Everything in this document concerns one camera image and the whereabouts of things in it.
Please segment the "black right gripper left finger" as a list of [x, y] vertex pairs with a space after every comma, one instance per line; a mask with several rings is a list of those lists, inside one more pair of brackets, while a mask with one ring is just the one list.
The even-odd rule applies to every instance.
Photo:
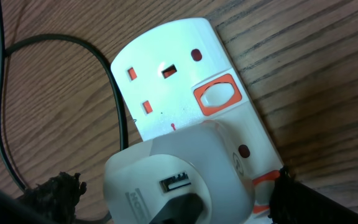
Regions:
[[86, 182], [80, 182], [80, 174], [66, 172], [17, 198], [0, 191], [0, 223], [73, 223], [75, 207], [85, 192]]

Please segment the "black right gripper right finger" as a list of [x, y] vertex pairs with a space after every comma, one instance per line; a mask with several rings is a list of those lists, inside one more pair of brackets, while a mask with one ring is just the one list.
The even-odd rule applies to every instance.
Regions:
[[276, 224], [358, 224], [358, 213], [290, 176], [288, 167], [275, 179], [268, 217]]

